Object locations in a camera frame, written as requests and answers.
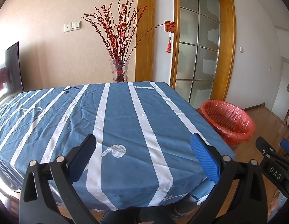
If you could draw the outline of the pink basket with red liner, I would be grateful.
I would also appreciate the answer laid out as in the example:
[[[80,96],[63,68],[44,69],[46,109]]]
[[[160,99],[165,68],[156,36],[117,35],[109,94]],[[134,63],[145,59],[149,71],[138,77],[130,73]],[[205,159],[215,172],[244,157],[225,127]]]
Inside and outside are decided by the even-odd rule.
[[[198,113],[215,129],[232,150],[247,142],[255,131],[252,118],[241,108],[224,101],[208,100]]]

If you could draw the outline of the blue white striped tablecloth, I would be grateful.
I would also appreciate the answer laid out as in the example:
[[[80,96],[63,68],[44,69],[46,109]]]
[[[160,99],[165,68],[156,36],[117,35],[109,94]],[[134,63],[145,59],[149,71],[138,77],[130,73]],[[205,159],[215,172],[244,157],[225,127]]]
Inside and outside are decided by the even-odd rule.
[[[49,163],[95,136],[74,188],[90,210],[168,205],[213,188],[190,141],[234,152],[166,83],[105,83],[20,93],[0,109],[0,173],[22,188],[29,162]]]

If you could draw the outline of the frosted glass sliding door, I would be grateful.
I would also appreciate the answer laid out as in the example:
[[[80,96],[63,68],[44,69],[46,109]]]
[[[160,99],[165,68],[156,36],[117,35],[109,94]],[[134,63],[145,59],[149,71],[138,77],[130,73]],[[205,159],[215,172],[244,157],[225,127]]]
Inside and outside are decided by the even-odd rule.
[[[225,100],[236,45],[234,0],[174,0],[170,85],[192,107]]]

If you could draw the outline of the red tassel ornament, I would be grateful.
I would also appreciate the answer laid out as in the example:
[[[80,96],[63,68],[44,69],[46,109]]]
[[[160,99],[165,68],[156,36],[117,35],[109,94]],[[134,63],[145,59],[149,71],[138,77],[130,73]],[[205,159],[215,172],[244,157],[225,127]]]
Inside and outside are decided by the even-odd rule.
[[[173,21],[165,21],[164,31],[169,33],[169,41],[168,41],[166,53],[170,53],[171,52],[171,34],[175,33],[176,31],[176,23]]]

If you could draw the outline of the glass vase with red branches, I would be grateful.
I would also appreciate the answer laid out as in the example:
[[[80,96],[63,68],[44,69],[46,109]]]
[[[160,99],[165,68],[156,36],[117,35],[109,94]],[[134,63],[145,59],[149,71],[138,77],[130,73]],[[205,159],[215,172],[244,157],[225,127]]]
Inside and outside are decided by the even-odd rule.
[[[112,4],[102,5],[100,8],[95,7],[92,14],[85,13],[82,17],[95,28],[107,49],[114,83],[127,81],[127,70],[132,52],[149,32],[164,25],[163,23],[157,24],[150,28],[132,46],[139,22],[147,8],[147,6],[132,8],[133,3],[134,0],[126,0],[124,3],[118,0],[117,19],[112,14]]]

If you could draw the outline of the white wall socket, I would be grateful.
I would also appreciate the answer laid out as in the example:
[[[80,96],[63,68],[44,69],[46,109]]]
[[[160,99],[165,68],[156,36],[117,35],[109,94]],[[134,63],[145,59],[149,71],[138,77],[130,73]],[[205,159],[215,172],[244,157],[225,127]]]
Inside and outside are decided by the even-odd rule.
[[[63,25],[63,32],[70,32],[71,31],[71,23]]]

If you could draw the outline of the white wall switch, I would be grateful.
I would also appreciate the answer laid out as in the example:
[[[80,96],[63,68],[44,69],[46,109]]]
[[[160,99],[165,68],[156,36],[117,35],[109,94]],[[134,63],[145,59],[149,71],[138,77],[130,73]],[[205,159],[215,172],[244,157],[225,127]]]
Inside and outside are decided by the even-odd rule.
[[[71,31],[79,30],[80,28],[81,28],[81,22],[80,21],[71,23]]]

